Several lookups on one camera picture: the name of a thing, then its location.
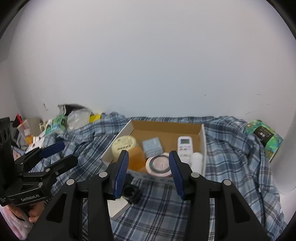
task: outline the cardboard box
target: cardboard box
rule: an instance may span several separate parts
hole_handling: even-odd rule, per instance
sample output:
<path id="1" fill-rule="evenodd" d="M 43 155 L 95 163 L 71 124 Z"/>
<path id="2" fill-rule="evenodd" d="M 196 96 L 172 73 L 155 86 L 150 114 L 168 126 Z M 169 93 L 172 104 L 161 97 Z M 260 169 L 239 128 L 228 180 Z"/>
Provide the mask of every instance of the cardboard box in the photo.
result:
<path id="1" fill-rule="evenodd" d="M 164 152 L 168 153 L 172 150 L 177 150 L 177 141 L 180 136 L 191 136 L 193 141 L 193 151 L 200 152 L 204 155 L 202 175 L 205 175 L 207 145 L 203 124 L 130 120 L 115 139 L 125 135 L 132 135 L 135 137 L 140 146 L 142 145 L 142 141 L 158 137 Z M 116 161 L 113 158 L 111 145 L 106 149 L 101 157 L 101 160 L 106 167 L 111 162 Z M 128 173 L 130 173 L 133 177 L 138 177 L 144 180 L 159 183 L 173 183 L 172 177 L 154 177 L 149 175 L 146 172 L 145 167 L 142 167 L 138 171 L 129 169 Z"/>

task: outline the colorful green package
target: colorful green package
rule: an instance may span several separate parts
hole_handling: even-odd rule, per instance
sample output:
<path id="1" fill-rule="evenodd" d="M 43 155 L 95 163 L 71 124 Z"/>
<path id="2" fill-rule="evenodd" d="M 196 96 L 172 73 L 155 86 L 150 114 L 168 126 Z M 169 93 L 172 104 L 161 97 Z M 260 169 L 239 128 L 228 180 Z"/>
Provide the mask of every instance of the colorful green package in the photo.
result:
<path id="1" fill-rule="evenodd" d="M 283 141 L 283 139 L 273 129 L 263 123 L 262 120 L 254 120 L 248 123 L 244 132 L 246 134 L 253 133 L 259 137 L 269 161 L 272 160 Z"/>

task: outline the blue rubber fingertip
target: blue rubber fingertip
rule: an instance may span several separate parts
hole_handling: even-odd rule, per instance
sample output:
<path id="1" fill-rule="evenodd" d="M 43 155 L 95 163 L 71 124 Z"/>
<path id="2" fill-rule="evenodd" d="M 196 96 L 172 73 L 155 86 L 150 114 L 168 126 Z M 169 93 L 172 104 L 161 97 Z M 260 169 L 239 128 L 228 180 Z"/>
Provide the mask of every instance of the blue rubber fingertip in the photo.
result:
<path id="1" fill-rule="evenodd" d="M 44 148 L 40 152 L 39 157 L 41 159 L 48 158 L 48 157 L 52 156 L 53 154 L 58 153 L 58 152 L 60 152 L 60 151 L 62 151 L 64 149 L 65 149 L 65 143 L 64 142 L 58 142 L 58 143 L 55 143 L 55 144 L 53 144 L 53 145 L 51 145 L 49 147 Z"/>
<path id="2" fill-rule="evenodd" d="M 180 170 L 178 168 L 177 162 L 176 162 L 172 152 L 170 152 L 170 154 L 169 154 L 168 161 L 169 161 L 169 165 L 170 165 L 170 170 L 172 171 L 177 194 L 181 197 L 182 200 L 184 200 L 184 196 L 185 196 L 184 182 L 183 182 L 183 178 L 181 176 Z"/>
<path id="3" fill-rule="evenodd" d="M 128 170 L 128 161 L 129 161 L 129 157 L 128 157 L 128 152 L 126 151 L 115 178 L 115 190 L 114 190 L 113 196 L 116 199 L 121 196 L 122 188 L 126 178 L 126 172 Z"/>

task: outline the plaid fabric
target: plaid fabric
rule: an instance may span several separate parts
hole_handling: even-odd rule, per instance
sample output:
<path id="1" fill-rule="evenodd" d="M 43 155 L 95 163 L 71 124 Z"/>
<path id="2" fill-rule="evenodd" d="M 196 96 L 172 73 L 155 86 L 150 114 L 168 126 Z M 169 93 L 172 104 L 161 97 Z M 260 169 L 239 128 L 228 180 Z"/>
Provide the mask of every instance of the plaid fabric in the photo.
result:
<path id="1" fill-rule="evenodd" d="M 271 180 L 269 162 L 259 139 L 243 132 L 246 125 L 244 120 L 227 116 L 133 119 L 204 123 L 208 150 L 205 177 L 218 182 L 230 179 L 248 202 L 271 240 L 275 240 L 283 231 L 286 224 L 279 194 Z M 122 115 L 111 113 L 81 129 L 61 135 L 52 134 L 46 138 L 44 146 L 62 140 L 66 148 L 61 153 L 42 160 L 33 171 L 43 171 L 44 167 L 60 158 L 74 154 L 78 157 L 78 165 L 58 178 L 52 187 L 52 194 L 56 194 L 69 178 L 78 182 L 91 178 L 105 170 L 100 157 L 128 120 Z M 190 203 L 181 200 L 174 185 L 139 179 L 134 179 L 133 183 L 139 186 L 143 198 L 117 220 L 111 220 L 115 240 L 182 240 Z M 214 240 L 213 202 L 210 210 L 209 240 Z M 87 240 L 86 202 L 83 205 L 83 238 Z"/>

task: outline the blue plaid shirt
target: blue plaid shirt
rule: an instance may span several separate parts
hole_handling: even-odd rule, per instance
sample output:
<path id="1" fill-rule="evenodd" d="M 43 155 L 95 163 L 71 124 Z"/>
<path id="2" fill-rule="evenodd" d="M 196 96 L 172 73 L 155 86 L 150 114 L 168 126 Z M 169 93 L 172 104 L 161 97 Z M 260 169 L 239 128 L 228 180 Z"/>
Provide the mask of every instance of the blue plaid shirt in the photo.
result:
<path id="1" fill-rule="evenodd" d="M 101 155 L 115 136 L 131 118 L 117 113 L 102 115 L 102 119 L 81 129 L 52 134 L 45 139 L 44 146 L 64 141 L 66 148 L 50 158 L 43 159 L 33 169 L 43 171 L 44 167 L 59 159 L 74 154 L 78 165 L 60 175 L 52 187 L 55 195 L 69 179 L 85 181 L 106 167 Z M 264 148 L 259 139 L 243 132 L 246 122 L 234 117 L 178 117 L 148 118 L 135 117 L 141 121 L 170 121 L 203 123 L 207 139 L 207 166 L 205 177 L 222 182 L 231 180 L 243 195 L 257 216 L 271 240 L 275 240 L 286 227 L 279 202 L 279 193 L 271 180 L 271 170 Z M 115 240 L 182 240 L 187 223 L 190 202 L 182 201 L 172 184 L 160 184 L 134 179 L 143 197 L 118 219 L 111 219 Z M 215 235 L 215 209 L 210 203 L 209 240 Z M 83 239 L 87 240 L 87 202 L 83 204 Z"/>

